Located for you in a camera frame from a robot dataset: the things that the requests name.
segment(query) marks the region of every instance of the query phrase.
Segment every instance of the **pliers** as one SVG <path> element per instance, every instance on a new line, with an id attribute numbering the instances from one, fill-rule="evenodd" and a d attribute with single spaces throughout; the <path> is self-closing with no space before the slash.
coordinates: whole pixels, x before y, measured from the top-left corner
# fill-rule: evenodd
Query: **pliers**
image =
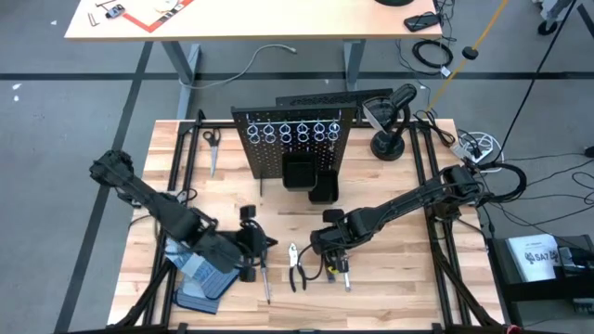
<path id="1" fill-rule="evenodd" d="M 298 262 L 298 260 L 299 260 L 299 252 L 297 251 L 297 246 L 295 246 L 294 243 L 291 243 L 289 245 L 289 282 L 291 283 L 291 289 L 293 290 L 293 292 L 297 292 L 297 289 L 295 288 L 295 280 L 293 279 L 293 272 L 294 272 L 293 269 L 295 269 L 295 266 L 297 267 L 297 271 L 299 272 L 299 275 L 301 276 L 303 289 L 307 288 L 307 280 L 305 279 L 305 271 L 301 267 L 301 264 Z"/>

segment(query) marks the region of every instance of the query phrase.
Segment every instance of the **black container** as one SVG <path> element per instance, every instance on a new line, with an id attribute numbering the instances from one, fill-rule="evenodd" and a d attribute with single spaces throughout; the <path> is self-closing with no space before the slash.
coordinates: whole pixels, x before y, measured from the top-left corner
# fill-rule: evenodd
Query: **black container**
<path id="1" fill-rule="evenodd" d="M 338 172 L 320 171 L 317 173 L 317 184 L 309 192 L 312 204 L 332 204 L 338 200 Z"/>
<path id="2" fill-rule="evenodd" d="M 311 191 L 316 183 L 316 154 L 295 152 L 282 155 L 282 184 L 287 190 Z"/>

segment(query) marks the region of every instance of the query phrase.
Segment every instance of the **wooden desk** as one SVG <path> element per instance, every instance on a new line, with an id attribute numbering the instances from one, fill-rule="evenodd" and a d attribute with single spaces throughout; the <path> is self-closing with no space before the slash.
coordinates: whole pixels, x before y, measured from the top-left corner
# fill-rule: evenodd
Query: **wooden desk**
<path id="1" fill-rule="evenodd" d="M 134 15 L 135 6 L 154 11 L 154 1 L 157 0 L 117 3 L 124 7 L 130 4 Z M 81 0 L 65 38 L 86 42 L 162 42 L 184 84 L 195 83 L 200 45 L 193 45 L 185 55 L 178 41 L 349 39 L 343 50 L 346 89 L 355 91 L 367 38 L 438 38 L 442 34 L 439 25 L 420 32 L 409 32 L 404 25 L 406 18 L 434 12 L 433 0 L 415 0 L 400 7 L 384 6 L 373 0 L 194 0 L 154 32 L 147 32 L 123 17 L 105 19 L 101 8 L 97 13 L 96 3 L 101 2 Z M 91 26 L 89 12 L 95 13 L 100 24 Z M 193 94 L 193 90 L 182 86 L 177 119 L 189 117 Z"/>
<path id="2" fill-rule="evenodd" d="M 143 180 L 157 190 L 167 187 L 177 126 L 178 122 L 172 121 L 159 121 L 155 125 Z M 439 126 L 455 133 L 452 120 L 440 120 Z M 288 192 L 279 179 L 265 180 L 264 195 L 260 197 L 259 180 L 252 178 L 237 131 L 224 129 L 221 132 L 214 179 L 210 178 L 210 149 L 200 137 L 191 184 L 198 196 L 191 205 L 218 218 L 221 229 L 237 229 L 239 207 L 250 203 L 257 205 L 257 221 L 267 235 L 278 240 L 278 245 L 269 252 L 272 304 L 266 303 L 264 286 L 258 276 L 257 283 L 236 282 L 224 295 L 217 315 L 174 305 L 172 328 L 186 322 L 190 328 L 219 329 L 423 329 L 442 321 L 422 210 L 387 224 L 370 242 L 349 251 L 352 292 L 345 292 L 342 282 L 329 284 L 322 275 L 308 283 L 307 291 L 301 291 L 301 285 L 297 284 L 298 291 L 293 293 L 289 285 L 289 244 L 294 242 L 299 249 L 309 244 L 309 233 L 325 226 L 321 213 L 330 206 L 312 205 L 306 193 Z M 370 152 L 368 145 L 373 134 L 371 129 L 351 130 L 339 175 L 341 195 L 332 208 L 350 211 L 377 206 L 419 185 L 409 135 L 404 135 L 407 146 L 402 158 L 384 162 Z M 188 141 L 183 157 L 187 155 Z M 433 141 L 440 166 L 458 163 L 436 138 Z M 422 136 L 420 146 L 424 148 Z M 186 162 L 182 161 L 181 165 L 185 166 Z M 424 166 L 429 176 L 427 161 Z M 473 209 L 462 210 L 465 221 L 478 225 Z M 135 217 L 142 214 L 146 212 L 136 211 Z M 149 282 L 156 246 L 152 224 L 152 220 L 147 219 L 130 229 L 110 323 L 127 313 Z M 454 239 L 464 282 L 487 312 L 503 321 L 483 237 L 467 226 L 455 224 Z M 311 276 L 317 270 L 319 258 L 309 251 L 303 263 Z M 457 310 L 452 287 L 448 290 L 452 310 Z M 161 304 L 162 298 L 158 298 L 156 319 L 161 315 Z M 456 312 L 454 319 L 459 319 Z"/>

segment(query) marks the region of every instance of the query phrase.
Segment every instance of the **metal ring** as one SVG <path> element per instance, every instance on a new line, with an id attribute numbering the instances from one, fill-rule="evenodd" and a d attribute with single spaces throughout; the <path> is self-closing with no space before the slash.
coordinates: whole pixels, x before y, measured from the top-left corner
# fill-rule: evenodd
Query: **metal ring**
<path id="1" fill-rule="evenodd" d="M 291 134 L 282 134 L 282 136 L 280 137 L 280 141 L 285 144 L 289 144 L 292 139 L 293 137 Z"/>
<path id="2" fill-rule="evenodd" d="M 326 131 L 326 126 L 321 122 L 317 122 L 316 125 L 314 125 L 314 132 L 323 133 L 324 131 Z"/>
<path id="3" fill-rule="evenodd" d="M 329 139 L 330 141 L 336 141 L 336 140 L 338 140 L 338 133 L 335 133 L 335 132 L 329 132 L 329 133 L 328 133 L 328 139 Z"/>
<path id="4" fill-rule="evenodd" d="M 324 133 L 323 133 L 323 132 L 316 132 L 316 133 L 314 134 L 314 139 L 315 139 L 317 142 L 323 141 L 325 138 L 326 138 L 326 136 L 324 135 Z"/>
<path id="5" fill-rule="evenodd" d="M 263 132 L 265 135 L 271 135 L 271 134 L 273 134 L 273 133 L 275 132 L 275 128 L 274 128 L 272 125 L 270 125 L 270 122 L 269 122 L 269 123 L 268 123 L 268 124 L 267 124 L 267 125 L 264 127 L 264 129 L 262 130 L 262 132 Z"/>
<path id="6" fill-rule="evenodd" d="M 275 135 L 270 134 L 266 135 L 266 137 L 264 137 L 264 140 L 266 141 L 266 143 L 272 144 L 277 141 L 277 137 Z"/>
<path id="7" fill-rule="evenodd" d="M 252 143 L 252 144 L 260 143 L 260 136 L 258 134 L 250 135 L 250 143 Z"/>
<path id="8" fill-rule="evenodd" d="M 336 122 L 332 122 L 332 124 L 328 127 L 328 130 L 330 132 L 337 133 L 341 131 L 341 126 Z"/>
<path id="9" fill-rule="evenodd" d="M 299 134 L 306 134 L 307 131 L 309 131 L 309 128 L 307 127 L 307 125 L 303 124 L 302 122 L 299 123 L 299 125 L 297 125 L 297 132 Z"/>
<path id="10" fill-rule="evenodd" d="M 297 140 L 299 140 L 300 142 L 304 143 L 306 141 L 309 140 L 309 135 L 307 133 L 299 133 L 297 135 Z"/>
<path id="11" fill-rule="evenodd" d="M 255 124 L 248 126 L 248 135 L 258 135 L 258 127 Z"/>
<path id="12" fill-rule="evenodd" d="M 291 132 L 291 127 L 288 126 L 286 123 L 284 123 L 284 124 L 280 125 L 280 127 L 278 128 L 278 131 L 281 134 L 286 135 Z"/>

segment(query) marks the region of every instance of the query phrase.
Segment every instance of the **black pegboard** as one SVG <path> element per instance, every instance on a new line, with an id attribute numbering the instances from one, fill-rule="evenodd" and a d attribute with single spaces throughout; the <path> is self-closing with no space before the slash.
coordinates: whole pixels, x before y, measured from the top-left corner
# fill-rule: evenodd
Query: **black pegboard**
<path id="1" fill-rule="evenodd" d="M 257 109 L 231 108 L 233 121 L 238 129 L 239 138 L 248 157 L 254 178 L 281 178 L 282 155 L 285 152 L 315 152 L 319 170 L 338 172 L 341 168 L 342 156 L 355 112 L 355 104 Z M 331 120 L 336 120 L 336 123 L 341 127 L 338 139 L 334 142 L 328 139 L 331 122 L 322 122 Z M 297 139 L 297 126 L 299 122 L 303 121 L 310 122 L 306 124 L 309 128 L 309 140 L 305 143 Z M 317 142 L 314 139 L 316 123 L 313 121 L 321 121 L 325 126 L 326 137 L 323 141 Z M 258 128 L 257 134 L 260 136 L 258 144 L 251 143 L 248 135 L 248 127 L 254 122 Z M 281 124 L 271 124 L 275 129 L 276 140 L 272 144 L 267 143 L 264 128 L 268 122 L 293 122 L 288 123 L 291 127 L 291 142 L 287 144 L 280 140 L 279 128 L 282 126 Z"/>

